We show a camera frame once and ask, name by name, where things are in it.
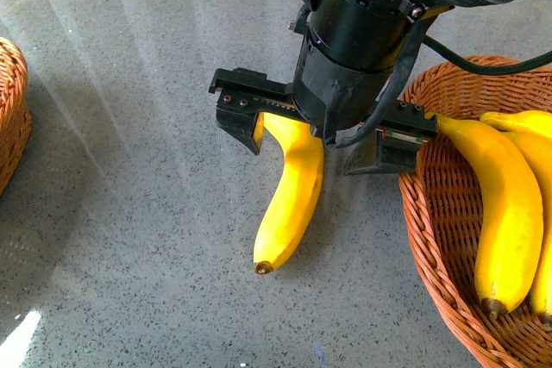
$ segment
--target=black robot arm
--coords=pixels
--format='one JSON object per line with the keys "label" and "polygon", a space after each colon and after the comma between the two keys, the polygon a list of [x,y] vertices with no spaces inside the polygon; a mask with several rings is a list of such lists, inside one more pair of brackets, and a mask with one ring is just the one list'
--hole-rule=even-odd
{"label": "black robot arm", "polygon": [[[217,123],[259,153],[260,113],[271,112],[309,123],[327,147],[360,143],[346,173],[411,171],[422,142],[436,136],[436,120],[397,98],[426,31],[455,4],[508,1],[303,0],[291,25],[303,36],[293,80],[279,84],[242,68],[217,70],[210,87],[220,93]],[[338,142],[340,131],[357,127]]]}

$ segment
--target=wicker basket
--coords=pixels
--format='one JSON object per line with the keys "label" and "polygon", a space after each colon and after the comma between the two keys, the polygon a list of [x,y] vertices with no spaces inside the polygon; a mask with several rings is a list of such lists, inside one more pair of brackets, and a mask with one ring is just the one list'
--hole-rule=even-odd
{"label": "wicker basket", "polygon": [[[517,61],[471,57],[482,65]],[[427,110],[476,119],[488,110],[552,111],[552,68],[503,77],[464,72],[450,64],[420,75],[405,100]],[[552,334],[524,302],[491,321],[474,288],[474,264],[483,205],[474,171],[446,137],[425,144],[412,174],[399,179],[417,269],[453,334],[484,366],[552,366]]]}
{"label": "wicker basket", "polygon": [[31,131],[31,115],[24,99],[27,62],[19,48],[0,38],[0,194],[8,184]]}

